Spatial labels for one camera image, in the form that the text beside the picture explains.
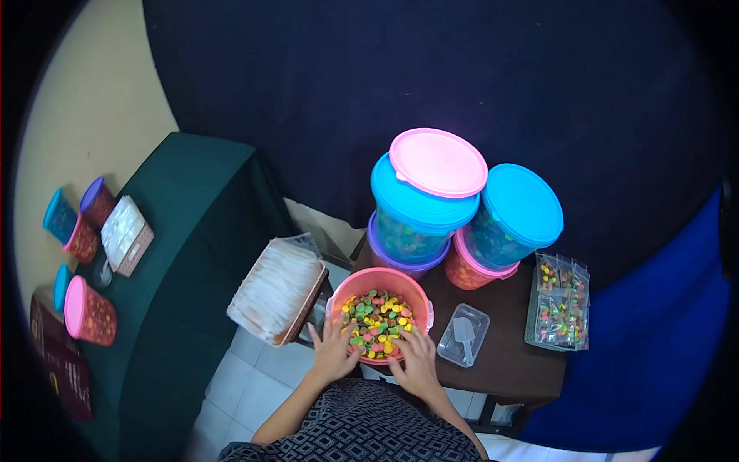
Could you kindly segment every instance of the plastic scoop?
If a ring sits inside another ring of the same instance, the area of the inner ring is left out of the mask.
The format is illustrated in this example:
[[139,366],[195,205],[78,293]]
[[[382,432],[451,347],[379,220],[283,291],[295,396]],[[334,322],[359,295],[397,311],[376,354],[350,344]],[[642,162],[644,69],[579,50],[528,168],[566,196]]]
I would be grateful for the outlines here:
[[472,323],[467,318],[454,318],[454,340],[464,345],[464,364],[467,367],[472,366],[474,359],[472,358],[472,341],[474,340],[474,331]]

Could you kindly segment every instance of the hand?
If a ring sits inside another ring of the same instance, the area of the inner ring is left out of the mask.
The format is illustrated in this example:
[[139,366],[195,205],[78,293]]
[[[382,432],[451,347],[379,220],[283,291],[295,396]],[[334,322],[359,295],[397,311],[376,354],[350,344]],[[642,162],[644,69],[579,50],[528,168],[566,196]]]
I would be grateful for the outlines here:
[[316,328],[308,323],[310,338],[313,339],[313,346],[316,348],[316,358],[313,360],[313,366],[308,371],[308,375],[318,380],[322,386],[325,387],[331,382],[339,380],[357,365],[359,356],[362,354],[361,349],[357,348],[351,355],[347,356],[349,339],[356,325],[356,321],[352,321],[347,329],[341,332],[341,323],[333,326],[331,325],[331,319],[326,319],[326,322],[324,322],[324,338],[321,340]]
[[392,356],[388,358],[390,371],[398,381],[398,385],[427,404],[440,395],[446,396],[436,377],[436,345],[434,342],[421,333],[411,334],[403,329],[399,332],[404,340],[393,338],[392,341],[403,354],[406,369],[403,370],[397,359]]

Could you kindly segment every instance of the person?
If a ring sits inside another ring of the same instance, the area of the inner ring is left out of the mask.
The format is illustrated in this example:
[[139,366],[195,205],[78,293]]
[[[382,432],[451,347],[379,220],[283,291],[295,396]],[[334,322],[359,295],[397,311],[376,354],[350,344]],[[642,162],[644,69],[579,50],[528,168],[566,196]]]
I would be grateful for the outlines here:
[[250,443],[230,443],[221,462],[486,461],[485,447],[452,405],[436,376],[436,345],[400,330],[393,339],[404,368],[389,367],[398,385],[345,377],[361,354],[347,355],[354,322],[341,332],[324,323],[323,339],[308,325],[313,366]]

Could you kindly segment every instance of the patterned dress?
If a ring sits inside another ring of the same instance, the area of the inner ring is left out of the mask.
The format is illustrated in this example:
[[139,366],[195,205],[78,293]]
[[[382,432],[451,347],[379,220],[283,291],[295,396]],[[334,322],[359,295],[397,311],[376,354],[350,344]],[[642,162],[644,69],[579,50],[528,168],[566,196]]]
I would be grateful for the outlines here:
[[222,462],[481,461],[472,441],[379,381],[344,378],[316,400],[295,435],[267,446],[231,443]]

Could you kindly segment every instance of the white tile floor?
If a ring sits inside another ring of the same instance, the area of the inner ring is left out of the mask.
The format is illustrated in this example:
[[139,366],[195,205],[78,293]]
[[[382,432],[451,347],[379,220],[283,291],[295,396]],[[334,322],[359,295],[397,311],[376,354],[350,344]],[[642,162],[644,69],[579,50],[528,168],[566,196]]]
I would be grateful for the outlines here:
[[[330,263],[329,280],[334,288],[349,272]],[[200,415],[195,421],[184,461],[215,461],[220,450],[232,441],[249,441],[254,432],[298,386],[313,363],[313,351],[300,344],[280,348],[265,346],[246,330],[236,331],[231,348],[218,366],[205,391]],[[381,374],[362,365],[365,378]],[[384,377],[395,381],[393,377]],[[447,389],[449,399],[461,415],[477,418],[485,396]],[[562,451],[535,446],[499,435],[479,434],[490,459],[500,462],[605,462],[606,454]],[[644,452],[617,455],[619,462],[648,461]]]

